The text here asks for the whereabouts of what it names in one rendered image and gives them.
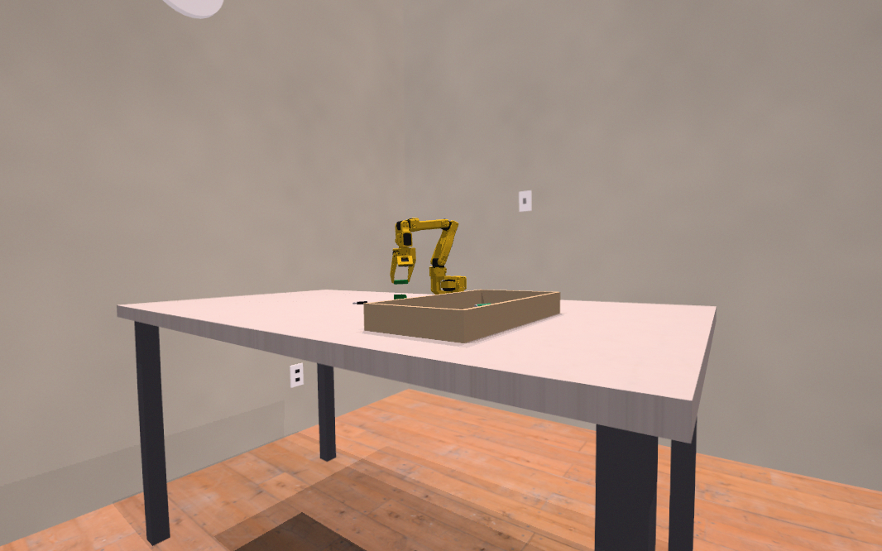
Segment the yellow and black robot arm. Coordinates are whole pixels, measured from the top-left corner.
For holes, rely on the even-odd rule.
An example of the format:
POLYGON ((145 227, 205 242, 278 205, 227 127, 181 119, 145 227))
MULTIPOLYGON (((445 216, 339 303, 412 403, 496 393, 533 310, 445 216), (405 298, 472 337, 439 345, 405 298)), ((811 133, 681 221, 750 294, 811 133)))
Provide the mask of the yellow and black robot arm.
POLYGON ((434 255, 431 258, 429 268, 429 276, 431 276, 431 291, 434 295, 447 295, 448 293, 464 291, 464 277, 446 275, 447 268, 444 265, 448 259, 448 253, 453 245, 455 233, 458 223, 448 221, 448 219, 431 219, 431 221, 420 221, 418 218, 409 218, 407 221, 399 221, 396 223, 396 244, 402 248, 411 245, 411 232, 416 230, 443 229, 440 239, 434 249, 434 255), (441 281, 443 280, 443 281, 441 281), (443 288, 443 290, 441 290, 443 288))

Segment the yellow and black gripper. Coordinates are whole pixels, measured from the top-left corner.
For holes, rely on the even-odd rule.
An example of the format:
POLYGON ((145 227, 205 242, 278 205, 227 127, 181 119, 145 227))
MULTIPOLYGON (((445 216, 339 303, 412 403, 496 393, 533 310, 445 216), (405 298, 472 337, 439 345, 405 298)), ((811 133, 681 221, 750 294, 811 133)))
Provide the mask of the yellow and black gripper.
POLYGON ((408 266, 409 267, 407 280, 408 280, 408 282, 410 282, 411 272, 413 272, 413 269, 415 268, 415 262, 416 262, 415 248, 408 248, 408 246, 403 246, 402 248, 400 248, 400 246, 399 246, 399 248, 394 248, 392 262, 391 262, 391 268, 390 268, 391 283, 394 283, 394 279, 395 279, 394 275, 396 272, 397 263, 398 263, 398 266, 408 266))

